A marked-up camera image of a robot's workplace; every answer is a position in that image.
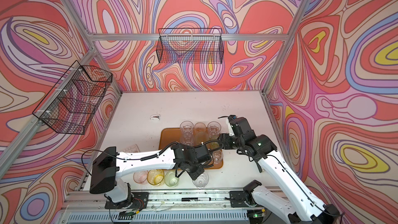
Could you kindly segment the frosted pink tumbler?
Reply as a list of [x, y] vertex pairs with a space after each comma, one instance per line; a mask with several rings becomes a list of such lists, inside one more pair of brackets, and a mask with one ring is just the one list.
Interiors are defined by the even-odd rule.
[[206, 131], [207, 131], [207, 126], [206, 126], [205, 123], [203, 123], [203, 122], [197, 122], [197, 123], [194, 125], [194, 133], [195, 133], [195, 134], [198, 134], [198, 133], [200, 133], [200, 132], [206, 133]]

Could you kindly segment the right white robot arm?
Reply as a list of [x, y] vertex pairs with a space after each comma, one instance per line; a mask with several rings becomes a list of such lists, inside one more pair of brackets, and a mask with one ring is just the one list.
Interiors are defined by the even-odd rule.
[[343, 215], [333, 204], [326, 204], [298, 178], [272, 140], [256, 135], [248, 120], [230, 115], [226, 117], [228, 133], [220, 134], [225, 149], [235, 149], [256, 163], [278, 184], [285, 198], [272, 193], [259, 181], [253, 180], [243, 191], [250, 204], [270, 210], [287, 224], [334, 224]]

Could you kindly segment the small clear glass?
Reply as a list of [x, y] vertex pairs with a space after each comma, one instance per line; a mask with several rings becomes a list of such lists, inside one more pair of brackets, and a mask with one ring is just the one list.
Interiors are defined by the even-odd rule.
[[213, 163], [220, 164], [223, 161], [222, 150], [217, 150], [212, 153]]

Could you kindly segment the clear ribbed glass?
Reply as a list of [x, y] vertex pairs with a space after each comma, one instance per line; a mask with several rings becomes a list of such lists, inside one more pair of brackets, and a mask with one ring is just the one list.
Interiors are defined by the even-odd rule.
[[212, 121], [207, 125], [207, 131], [210, 140], [217, 140], [221, 132], [221, 124], [216, 121]]

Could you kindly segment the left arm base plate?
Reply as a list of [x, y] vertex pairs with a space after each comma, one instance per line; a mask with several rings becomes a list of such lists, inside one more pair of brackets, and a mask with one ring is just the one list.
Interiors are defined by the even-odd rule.
[[149, 192], [139, 191], [131, 193], [125, 201], [120, 203], [113, 203], [107, 200], [105, 203], [105, 209], [135, 209], [142, 210], [147, 207], [149, 198]]

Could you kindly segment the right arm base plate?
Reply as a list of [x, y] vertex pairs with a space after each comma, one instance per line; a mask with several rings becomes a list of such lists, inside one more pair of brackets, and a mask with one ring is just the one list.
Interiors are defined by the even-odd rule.
[[257, 203], [255, 203], [251, 193], [243, 191], [243, 190], [230, 191], [228, 199], [233, 208], [256, 207], [257, 206]]

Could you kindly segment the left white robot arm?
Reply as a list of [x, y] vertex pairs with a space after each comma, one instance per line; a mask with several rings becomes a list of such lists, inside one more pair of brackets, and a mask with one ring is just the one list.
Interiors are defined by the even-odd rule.
[[211, 160], [206, 145], [194, 147], [172, 142], [162, 150], [136, 153], [108, 147], [93, 161], [89, 192], [106, 195], [115, 204], [130, 201], [130, 185], [122, 177], [141, 171], [181, 170], [196, 180]]

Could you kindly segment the light green ribbed glass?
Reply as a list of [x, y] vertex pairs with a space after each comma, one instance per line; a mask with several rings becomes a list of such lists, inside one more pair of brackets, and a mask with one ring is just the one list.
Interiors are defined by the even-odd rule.
[[218, 149], [220, 147], [220, 144], [218, 142], [211, 142], [209, 144], [210, 149]]

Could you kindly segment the clear stemmed glass front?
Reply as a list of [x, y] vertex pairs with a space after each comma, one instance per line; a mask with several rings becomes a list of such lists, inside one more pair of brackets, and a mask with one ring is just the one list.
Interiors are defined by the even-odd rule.
[[202, 173], [197, 179], [193, 180], [192, 183], [195, 187], [203, 189], [209, 182], [209, 175], [207, 172]]

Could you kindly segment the frosted pale green tumbler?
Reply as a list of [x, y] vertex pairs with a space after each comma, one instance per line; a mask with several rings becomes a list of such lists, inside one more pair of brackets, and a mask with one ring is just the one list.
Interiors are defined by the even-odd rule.
[[195, 146], [202, 145], [207, 141], [209, 141], [209, 135], [207, 132], [200, 131], [195, 134], [195, 141], [194, 141]]

